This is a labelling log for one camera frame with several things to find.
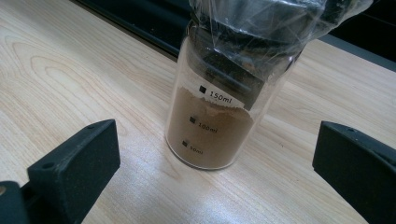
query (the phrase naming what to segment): light wood surface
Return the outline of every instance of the light wood surface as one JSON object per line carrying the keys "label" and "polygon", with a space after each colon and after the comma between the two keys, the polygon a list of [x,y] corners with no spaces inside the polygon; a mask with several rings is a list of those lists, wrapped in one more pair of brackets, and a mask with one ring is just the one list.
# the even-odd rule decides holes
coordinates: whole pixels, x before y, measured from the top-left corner
{"label": "light wood surface", "polygon": [[365,223],[312,168],[318,128],[396,147],[395,73],[311,42],[236,163],[204,172],[164,140],[176,66],[72,2],[0,1],[0,180],[115,119],[121,168],[84,223]]}

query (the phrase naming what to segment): wooden table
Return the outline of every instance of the wooden table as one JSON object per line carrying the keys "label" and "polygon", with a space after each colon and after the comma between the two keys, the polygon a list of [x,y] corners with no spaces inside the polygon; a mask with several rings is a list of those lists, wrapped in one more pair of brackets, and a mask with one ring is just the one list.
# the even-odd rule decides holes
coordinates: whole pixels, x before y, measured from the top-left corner
{"label": "wooden table", "polygon": [[319,124],[396,147],[396,74],[321,41],[231,167],[199,171],[164,140],[177,64],[61,0],[0,1],[0,180],[115,119],[121,168],[84,223],[364,223],[312,168]]}

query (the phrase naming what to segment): transparent container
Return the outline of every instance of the transparent container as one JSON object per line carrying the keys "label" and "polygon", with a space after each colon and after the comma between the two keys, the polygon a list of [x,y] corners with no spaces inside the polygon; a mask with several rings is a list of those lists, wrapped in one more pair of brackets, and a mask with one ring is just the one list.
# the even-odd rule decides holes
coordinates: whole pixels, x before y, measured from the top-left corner
{"label": "transparent container", "polygon": [[[249,71],[252,55],[276,57],[276,65],[267,64],[268,71],[258,77]],[[249,57],[244,67],[237,65],[214,49],[206,29],[190,23],[165,133],[169,147],[188,165],[212,170],[232,164],[295,59],[268,52]]]}

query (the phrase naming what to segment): plastic wrap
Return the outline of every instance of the plastic wrap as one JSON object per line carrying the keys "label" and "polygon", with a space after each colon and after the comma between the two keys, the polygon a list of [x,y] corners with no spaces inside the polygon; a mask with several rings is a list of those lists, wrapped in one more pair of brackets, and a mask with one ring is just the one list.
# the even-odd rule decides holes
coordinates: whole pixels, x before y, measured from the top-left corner
{"label": "plastic wrap", "polygon": [[215,51],[266,80],[282,75],[311,40],[372,0],[190,0],[193,20]]}

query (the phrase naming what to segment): powder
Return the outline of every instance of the powder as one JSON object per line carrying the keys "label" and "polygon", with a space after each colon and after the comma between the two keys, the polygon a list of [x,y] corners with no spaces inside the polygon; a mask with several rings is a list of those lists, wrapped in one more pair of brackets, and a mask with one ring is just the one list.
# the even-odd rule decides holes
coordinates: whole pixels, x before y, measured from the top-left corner
{"label": "powder", "polygon": [[252,126],[243,108],[216,105],[179,88],[166,139],[184,162],[219,169],[233,162]]}

